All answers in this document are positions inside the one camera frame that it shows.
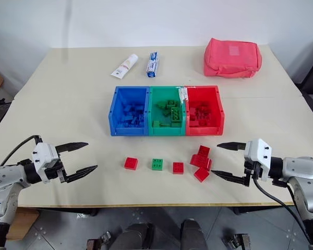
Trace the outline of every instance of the white tube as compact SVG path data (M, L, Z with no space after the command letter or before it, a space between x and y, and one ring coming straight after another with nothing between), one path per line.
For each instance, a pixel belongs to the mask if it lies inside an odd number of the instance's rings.
M114 72L111 73L111 75L122 79L129 69L132 68L132 66L137 62L137 60L137 55L130 55L129 58L127 58Z

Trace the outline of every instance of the table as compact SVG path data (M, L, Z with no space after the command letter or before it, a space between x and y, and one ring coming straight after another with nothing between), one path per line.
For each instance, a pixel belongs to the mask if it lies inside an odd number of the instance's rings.
M20 141L40 134L59 145L88 142L63 153L68 173L98 164L87 177L72 183L38 183L23 190L22 207L106 206L246 206L275 205L251 184L249 188L211 174L200 183L189 164L199 145L211 147L212 168L243 175L242 152L216 148L222 142L262 138L278 157L313 157L313 113L267 45L261 45L262 68L251 79L206 78L204 47L52 49L16 95L0 124L0 162ZM150 52L161 55L158 76L145 76ZM137 64L122 79L110 73L130 54ZM111 137L107 115L117 85L218 85L225 112L222 136ZM30 158L33 143L9 161ZM139 159L136 171L123 168L126 157ZM164 171L150 169L153 158ZM183 161L183 176L171 173ZM261 183L269 193L290 204L286 189Z

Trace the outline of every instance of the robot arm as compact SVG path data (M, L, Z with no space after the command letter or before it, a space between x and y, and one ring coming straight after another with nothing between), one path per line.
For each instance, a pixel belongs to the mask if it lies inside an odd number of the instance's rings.
M249 186L250 178L257 184L257 179L266 181L269 177L273 185L286 188L289 183L292 186L291 195L312 244L310 249L313 249L313 158L271 157L271 147L261 139L247 143L222 143L218 147L245 150L246 174L245 177L236 177L228 172L213 170L219 177L245 186Z
M43 143L39 136L37 138L36 147L32 152L32 161L27 159L16 165L0 166L0 250L5 249L6 235L13 222L18 195L22 189L41 181L49 183L51 179L57 177L61 183L75 181L88 175L97 167L84 168L67 176L59 157L60 153L73 151L88 144L68 143L55 147Z

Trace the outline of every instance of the pink cosmetic bag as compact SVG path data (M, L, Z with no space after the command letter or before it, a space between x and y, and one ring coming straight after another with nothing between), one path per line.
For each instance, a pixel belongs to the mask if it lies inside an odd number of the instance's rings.
M261 68L256 43L212 38L204 53L204 75L227 78L252 77Z

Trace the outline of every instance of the blue bin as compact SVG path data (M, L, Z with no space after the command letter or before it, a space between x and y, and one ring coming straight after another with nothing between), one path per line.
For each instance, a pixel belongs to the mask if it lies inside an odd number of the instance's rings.
M148 135L149 91L146 86L116 87L109 111L112 136Z

